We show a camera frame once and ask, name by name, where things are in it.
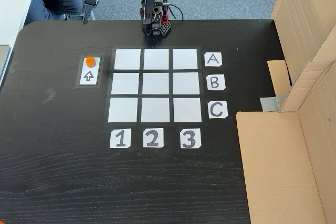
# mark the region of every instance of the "up arrow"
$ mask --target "up arrow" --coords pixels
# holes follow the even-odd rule
[[[91,71],[89,71],[84,78],[86,78],[86,81],[90,81],[92,78],[94,78],[93,74],[91,73]]]

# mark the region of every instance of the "number 3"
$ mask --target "number 3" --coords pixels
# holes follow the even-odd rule
[[[192,149],[200,148],[201,130],[200,129],[184,129],[180,132],[181,148]]]

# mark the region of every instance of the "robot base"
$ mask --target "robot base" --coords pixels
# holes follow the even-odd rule
[[[161,23],[160,24],[160,29],[149,29],[149,30],[145,30],[144,26],[142,26],[142,31],[145,33],[147,38],[152,37],[153,35],[157,36],[157,35],[161,35],[162,38],[165,38],[168,33],[171,31],[172,29],[172,25],[170,24],[170,22],[168,21],[167,23]]]

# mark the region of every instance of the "white desk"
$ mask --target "white desk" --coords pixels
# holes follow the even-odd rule
[[[5,61],[4,68],[7,68],[9,58],[17,37],[23,28],[27,12],[32,0],[2,0],[0,10],[0,45],[9,45],[9,57]]]

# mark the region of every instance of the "black cable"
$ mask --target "black cable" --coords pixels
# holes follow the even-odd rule
[[[175,8],[177,8],[181,12],[181,14],[182,14],[182,20],[184,20],[184,18],[183,18],[183,12],[181,11],[181,9],[179,9],[176,5],[172,5],[172,4],[170,4],[170,5],[174,6]]]
[[[170,8],[170,6],[169,6],[168,8],[169,8],[171,14],[173,15],[173,17],[174,17],[175,19],[177,19],[176,16],[175,16],[175,14],[173,13],[173,10]]]
[[[168,8],[169,8],[170,12],[172,13],[173,17],[174,17],[175,19],[177,19],[176,16],[175,16],[175,14],[173,13],[173,10],[170,8],[170,6],[169,6]]]

